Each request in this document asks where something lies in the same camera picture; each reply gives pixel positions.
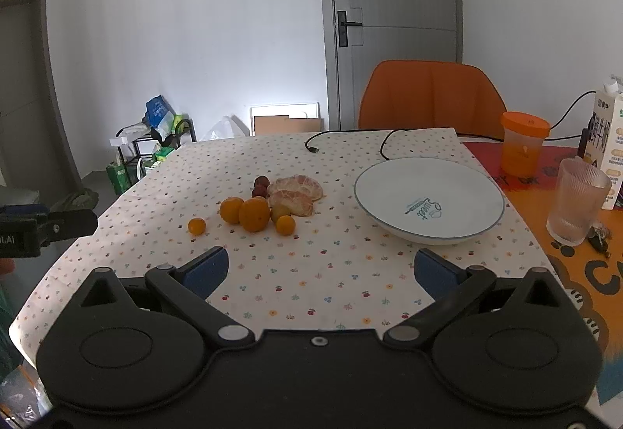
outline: white bowl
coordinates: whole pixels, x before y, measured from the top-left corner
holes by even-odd
[[[482,234],[505,208],[499,187],[481,172],[424,156],[373,165],[355,181],[354,196],[387,231],[437,246]]]

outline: white wall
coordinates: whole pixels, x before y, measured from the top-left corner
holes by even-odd
[[[328,118],[321,0],[63,0],[63,14],[81,175],[158,94],[198,137],[223,115],[248,124],[252,105],[319,102]]]
[[[582,92],[623,75],[623,0],[463,0],[464,62],[483,69],[507,108],[557,121]],[[579,134],[585,98],[554,131]]]

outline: door handle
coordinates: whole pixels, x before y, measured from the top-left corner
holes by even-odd
[[[348,21],[346,11],[338,11],[338,45],[348,47],[348,27],[363,26],[361,21]]]

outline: tablecloth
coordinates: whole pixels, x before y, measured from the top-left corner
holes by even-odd
[[[229,253],[229,274],[208,302],[256,334],[264,328],[350,329],[379,333],[432,302],[412,270],[419,246],[386,233],[359,208],[356,177],[382,162],[387,132],[329,133],[304,147],[308,134],[248,137],[186,145],[121,196],[99,219],[93,236],[76,240],[51,267],[11,325],[11,338],[34,362],[37,347],[74,291],[98,266],[117,276],[142,276],[169,262],[181,266],[214,245]],[[394,134],[389,158],[431,156],[485,172],[452,129]],[[295,235],[246,233],[217,214],[229,196],[250,198],[259,175],[305,174],[325,197],[315,214],[297,218]],[[190,218],[208,222],[204,235],[187,231]],[[462,267],[480,263],[500,276],[522,277],[547,257],[506,202],[501,221],[477,239],[433,247]]]

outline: floor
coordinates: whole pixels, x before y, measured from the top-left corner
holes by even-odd
[[[106,171],[91,172],[82,179],[82,184],[99,194],[97,206],[93,210],[98,217],[117,199]],[[30,293],[48,272],[48,269],[52,267],[52,264],[73,243],[74,239],[58,241],[43,248],[40,257],[16,260],[15,270],[5,276],[1,282],[4,294],[15,313],[24,305]]]

